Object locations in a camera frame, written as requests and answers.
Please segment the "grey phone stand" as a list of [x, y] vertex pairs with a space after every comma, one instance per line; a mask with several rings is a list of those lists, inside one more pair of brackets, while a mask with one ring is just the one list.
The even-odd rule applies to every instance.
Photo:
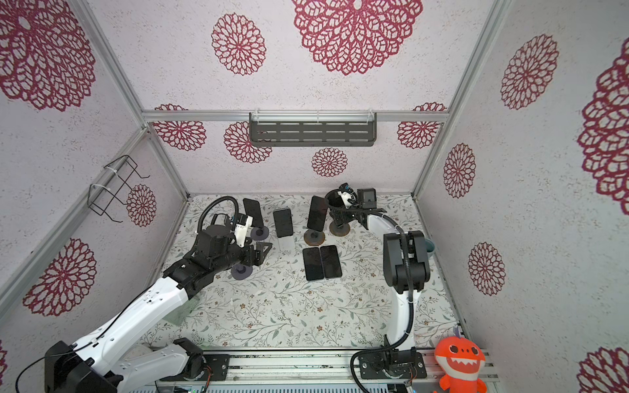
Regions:
[[246, 265], [234, 265], [231, 268], [231, 274], [235, 280], [242, 281], [252, 275], [253, 268]]

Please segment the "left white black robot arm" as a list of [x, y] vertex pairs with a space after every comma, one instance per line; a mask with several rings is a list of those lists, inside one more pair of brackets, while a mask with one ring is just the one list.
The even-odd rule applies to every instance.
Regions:
[[201, 375], [203, 351], [186, 338], [132, 360], [124, 356], [157, 322], [213, 283], [218, 273], [236, 265], [262, 265], [273, 245], [254, 242], [247, 234], [240, 224], [213, 224], [200, 231], [191, 250], [117, 316], [71, 345], [57, 342], [48, 349], [44, 390], [131, 392], [183, 372], [192, 378]]

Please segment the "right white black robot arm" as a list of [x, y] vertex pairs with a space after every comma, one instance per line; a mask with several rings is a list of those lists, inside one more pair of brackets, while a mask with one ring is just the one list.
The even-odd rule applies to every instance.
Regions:
[[354, 191], [344, 183], [324, 197], [334, 220], [333, 229], [355, 221], [383, 241], [383, 277], [393, 294], [393, 312], [385, 344], [374, 350], [392, 357], [415, 348], [414, 314], [431, 272], [429, 242], [420, 230], [404, 231], [388, 213], [377, 206], [373, 188]]

